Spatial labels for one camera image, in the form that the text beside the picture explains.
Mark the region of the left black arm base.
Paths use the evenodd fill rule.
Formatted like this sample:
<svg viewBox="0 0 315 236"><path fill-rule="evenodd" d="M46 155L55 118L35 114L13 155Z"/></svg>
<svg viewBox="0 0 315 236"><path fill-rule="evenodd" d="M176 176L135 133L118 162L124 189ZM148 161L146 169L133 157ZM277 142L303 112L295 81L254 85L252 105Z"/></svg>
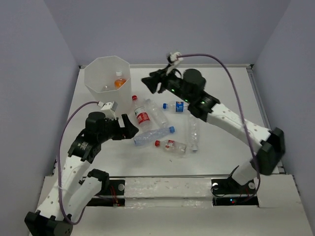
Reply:
<svg viewBox="0 0 315 236"><path fill-rule="evenodd" d="M88 207L124 207L125 180L110 179L107 189L102 189L87 204Z"/></svg>

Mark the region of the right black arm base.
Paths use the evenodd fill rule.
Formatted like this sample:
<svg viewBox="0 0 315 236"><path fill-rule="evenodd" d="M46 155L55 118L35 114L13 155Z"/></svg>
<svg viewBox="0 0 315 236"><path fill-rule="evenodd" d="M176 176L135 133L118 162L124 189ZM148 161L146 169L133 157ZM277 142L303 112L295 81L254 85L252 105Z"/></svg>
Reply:
<svg viewBox="0 0 315 236"><path fill-rule="evenodd" d="M225 184L227 179L213 179L211 183L211 193L213 195L212 204L214 207L220 206L259 206L255 193L256 187L253 180L243 186L230 187Z"/></svg>

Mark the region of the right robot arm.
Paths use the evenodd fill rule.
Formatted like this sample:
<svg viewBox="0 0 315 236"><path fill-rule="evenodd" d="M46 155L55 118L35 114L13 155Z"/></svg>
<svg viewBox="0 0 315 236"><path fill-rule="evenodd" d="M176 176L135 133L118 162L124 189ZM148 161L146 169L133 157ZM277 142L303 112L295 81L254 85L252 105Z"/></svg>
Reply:
<svg viewBox="0 0 315 236"><path fill-rule="evenodd" d="M251 160L236 167L218 188L237 193L258 175L271 175L285 154L284 132L277 127L270 130L242 120L204 90L206 80L198 70L187 69L182 77L177 77L176 72L176 69L170 73L159 69L141 81L151 93L171 92L188 103L193 116L223 129L253 151Z"/></svg>

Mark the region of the orange tea bottle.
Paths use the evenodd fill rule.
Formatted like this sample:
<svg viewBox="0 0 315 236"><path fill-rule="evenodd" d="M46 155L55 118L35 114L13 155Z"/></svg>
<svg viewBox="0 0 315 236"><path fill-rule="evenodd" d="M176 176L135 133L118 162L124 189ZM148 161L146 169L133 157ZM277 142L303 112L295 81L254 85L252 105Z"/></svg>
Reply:
<svg viewBox="0 0 315 236"><path fill-rule="evenodd" d="M119 89L126 82L126 78L121 71L116 72L116 80L114 81L115 89Z"/></svg>

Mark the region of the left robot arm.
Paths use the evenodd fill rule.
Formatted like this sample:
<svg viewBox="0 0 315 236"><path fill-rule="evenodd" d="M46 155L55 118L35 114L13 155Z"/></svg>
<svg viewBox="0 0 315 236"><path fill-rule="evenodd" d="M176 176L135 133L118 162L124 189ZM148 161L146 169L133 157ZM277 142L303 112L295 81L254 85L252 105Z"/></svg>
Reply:
<svg viewBox="0 0 315 236"><path fill-rule="evenodd" d="M124 126L117 118L102 112L89 113L85 128L70 146L64 166L58 166L58 179L35 212L28 212L25 224L33 236L69 236L82 218L88 202L109 188L109 174L93 169L83 183L79 181L108 140L132 139L138 128L128 115L122 115Z"/></svg>

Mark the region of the black label black cap bottle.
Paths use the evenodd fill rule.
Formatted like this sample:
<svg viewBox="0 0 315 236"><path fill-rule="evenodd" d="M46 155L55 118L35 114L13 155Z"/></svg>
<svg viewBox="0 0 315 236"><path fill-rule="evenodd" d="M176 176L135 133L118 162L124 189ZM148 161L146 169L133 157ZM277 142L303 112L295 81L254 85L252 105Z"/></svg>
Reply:
<svg viewBox="0 0 315 236"><path fill-rule="evenodd" d="M111 91L111 90L112 88L110 86L104 86L101 91L105 92L105 91Z"/></svg>

